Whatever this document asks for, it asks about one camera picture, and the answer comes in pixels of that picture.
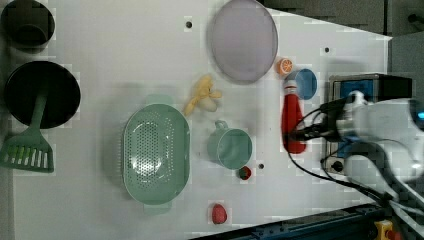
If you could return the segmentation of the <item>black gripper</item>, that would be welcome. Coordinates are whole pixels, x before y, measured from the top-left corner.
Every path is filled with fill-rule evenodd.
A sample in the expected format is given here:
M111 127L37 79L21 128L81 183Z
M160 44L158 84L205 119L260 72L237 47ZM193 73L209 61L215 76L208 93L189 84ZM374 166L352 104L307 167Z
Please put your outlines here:
M345 104L345 99L338 99L324 103L319 107L320 112L324 114L320 133L317 131L296 130L285 133L283 138L289 141L309 141L322 136L329 142L340 142L341 136L337 130L337 121L342 118Z

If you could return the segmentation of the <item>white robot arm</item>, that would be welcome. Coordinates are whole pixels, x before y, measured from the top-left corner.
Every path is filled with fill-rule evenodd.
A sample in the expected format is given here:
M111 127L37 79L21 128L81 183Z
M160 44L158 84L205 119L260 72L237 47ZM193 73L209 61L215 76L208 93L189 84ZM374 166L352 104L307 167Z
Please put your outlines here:
M324 116L319 123L284 119L283 146L298 150L315 138L343 143L346 179L340 185L421 209L423 197L408 185L423 175L423 119L416 105L410 98L372 103L353 91L322 104L316 110Z

